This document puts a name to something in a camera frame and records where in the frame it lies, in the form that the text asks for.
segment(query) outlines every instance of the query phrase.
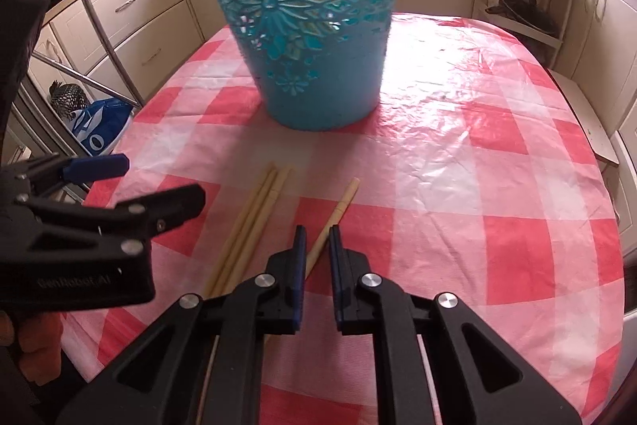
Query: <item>plastic tablecloth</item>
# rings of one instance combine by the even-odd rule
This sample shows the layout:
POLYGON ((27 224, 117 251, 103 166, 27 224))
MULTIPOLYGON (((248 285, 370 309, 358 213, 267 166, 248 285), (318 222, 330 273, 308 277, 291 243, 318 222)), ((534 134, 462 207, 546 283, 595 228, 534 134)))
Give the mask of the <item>plastic tablecloth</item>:
MULTIPOLYGON (((311 96, 311 88, 298 95, 311 96)), ((352 177, 344 245, 373 271, 431 298, 458 294, 589 423, 620 350, 623 277, 614 212, 582 129, 553 80, 514 37, 459 18, 395 15, 380 104, 334 132, 273 121, 228 28, 135 117, 120 179, 87 203, 199 182, 201 216, 154 239, 149 304, 66 315, 63 345, 90 379, 182 294, 203 288, 266 163, 289 178, 246 277, 313 243, 352 177)), ((307 281, 301 332, 266 345, 261 423, 376 423, 371 338, 336 331, 329 261, 307 281)))

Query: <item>white shelf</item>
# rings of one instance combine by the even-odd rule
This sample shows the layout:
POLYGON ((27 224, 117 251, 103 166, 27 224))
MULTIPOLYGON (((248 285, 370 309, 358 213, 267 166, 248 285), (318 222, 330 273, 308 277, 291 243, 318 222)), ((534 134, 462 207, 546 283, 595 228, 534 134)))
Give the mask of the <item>white shelf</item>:
POLYGON ((537 29, 533 29, 530 26, 519 23, 518 21, 514 21, 512 19, 507 19, 506 17, 502 17, 501 15, 490 15, 486 10, 486 6, 483 4, 477 4, 478 10, 480 11, 480 15, 484 17, 488 23, 493 24, 494 26, 498 26, 499 28, 508 29, 509 31, 515 31, 516 33, 520 33, 524 36, 530 37, 536 41, 542 42, 543 44, 549 45, 555 49, 559 49, 562 46, 562 41, 547 35, 546 33, 542 33, 541 31, 537 31, 537 29))

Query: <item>finger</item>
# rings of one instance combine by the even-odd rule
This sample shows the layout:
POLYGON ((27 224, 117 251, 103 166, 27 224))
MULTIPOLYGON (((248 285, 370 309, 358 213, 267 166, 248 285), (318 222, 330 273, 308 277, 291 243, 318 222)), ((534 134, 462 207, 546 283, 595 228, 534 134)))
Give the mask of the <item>finger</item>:
POLYGON ((18 366, 29 382, 43 386, 60 376, 62 348, 51 346, 33 353, 25 353, 18 361, 18 366))
POLYGON ((10 346, 14 339, 14 325, 6 312, 0 311, 0 346, 10 346))
POLYGON ((32 353, 51 346, 59 346, 62 337, 62 321, 56 313, 41 313, 27 319, 18 329, 18 342, 25 353, 32 353))

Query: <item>blue plastic bag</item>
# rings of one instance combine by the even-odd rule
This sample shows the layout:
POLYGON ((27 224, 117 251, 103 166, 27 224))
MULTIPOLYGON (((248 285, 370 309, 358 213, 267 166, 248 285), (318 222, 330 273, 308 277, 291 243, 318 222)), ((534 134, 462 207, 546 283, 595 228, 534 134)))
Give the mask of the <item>blue plastic bag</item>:
POLYGON ((116 98, 98 100, 73 113, 71 132, 91 155, 100 155, 122 132, 132 110, 116 98))

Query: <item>wooden chopstick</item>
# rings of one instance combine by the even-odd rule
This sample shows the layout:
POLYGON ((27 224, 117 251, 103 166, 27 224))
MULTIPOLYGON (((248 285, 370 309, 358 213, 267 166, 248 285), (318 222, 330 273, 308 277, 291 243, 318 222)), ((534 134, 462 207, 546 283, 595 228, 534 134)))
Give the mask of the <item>wooden chopstick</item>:
POLYGON ((254 201, 257 199, 259 191, 263 187, 263 184, 265 184, 269 173, 274 168, 274 163, 270 162, 259 176, 256 186, 254 186, 251 192, 248 194, 248 199, 245 201, 245 204, 241 208, 239 215, 237 215, 233 227, 232 229, 230 229, 230 234, 228 235, 228 238, 225 239, 224 245, 221 248, 217 263, 215 263, 215 266, 213 267, 212 272, 208 277, 208 281, 206 282, 206 285, 204 286, 204 289, 201 293, 204 298, 208 298, 212 290, 215 288, 215 285, 219 279, 219 274, 221 274, 221 271, 228 260, 228 256, 232 250, 234 243, 236 242, 237 236, 239 236, 239 232, 241 231, 241 228, 243 227, 248 214, 250 213, 250 209, 254 205, 254 201))
POLYGON ((241 226, 241 231, 239 232, 236 240, 233 243, 233 246, 228 253, 228 257, 225 261, 221 272, 219 272, 219 277, 217 278, 217 282, 215 286, 212 288, 209 296, 211 298, 216 298, 221 296, 224 293, 224 287, 227 284, 228 278, 230 274, 233 272, 234 264, 237 262, 237 258, 239 257, 241 250, 243 250, 243 246, 250 235, 250 231, 254 226, 254 222, 259 216, 259 212, 266 200, 266 197, 270 193, 270 189, 272 189, 272 184, 275 182, 277 170, 270 170, 268 176, 266 177, 266 181, 263 183, 259 190, 259 194, 254 200, 253 205, 248 212, 248 215, 241 226))
POLYGON ((319 260, 320 253, 325 247, 325 242, 327 241, 327 235, 329 234, 329 229, 333 225, 336 225, 337 223, 341 221, 341 218, 343 218, 343 214, 345 213, 345 210, 348 208, 348 206, 352 202, 352 199, 354 198, 356 191, 358 190, 359 184, 361 184, 361 180, 354 177, 352 181, 350 182, 349 186, 347 186, 345 193, 343 193, 343 196, 341 197, 340 202, 334 208, 332 215, 330 215, 330 217, 327 219, 327 223, 325 224, 325 227, 318 235, 319 237, 314 242, 314 245, 310 249, 310 252, 308 252, 308 259, 305 264, 305 279, 307 279, 307 277, 310 275, 310 272, 314 268, 314 265, 316 265, 316 262, 319 260))
POLYGON ((237 258, 236 263, 234 264, 234 268, 232 273, 227 279, 224 290, 222 294, 227 294, 234 290, 234 288, 241 282, 243 275, 245 274, 245 270, 248 266, 248 263, 252 259, 252 255, 254 254, 254 250, 257 247, 257 243, 263 234, 263 229, 272 214, 272 211, 275 207, 276 201, 281 194, 281 190, 283 189, 283 185, 285 184, 288 175, 292 171, 291 166, 286 166, 276 175, 276 180, 272 184, 272 189, 268 194, 268 198, 264 201, 263 206, 259 212, 259 216, 254 222, 254 226, 250 231, 250 235, 243 248, 241 249, 241 254, 237 258))

